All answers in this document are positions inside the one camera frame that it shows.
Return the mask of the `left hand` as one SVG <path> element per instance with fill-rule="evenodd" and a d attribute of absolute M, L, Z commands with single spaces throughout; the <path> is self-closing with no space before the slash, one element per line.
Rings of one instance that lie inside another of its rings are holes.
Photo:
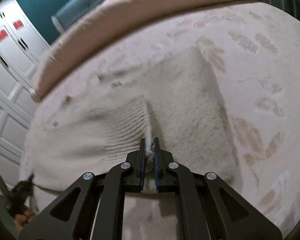
<path fill-rule="evenodd" d="M 18 231 L 23 230 L 23 228 L 29 224 L 36 214 L 29 208 L 27 208 L 23 214 L 16 214 L 14 217 L 14 224 Z"/>

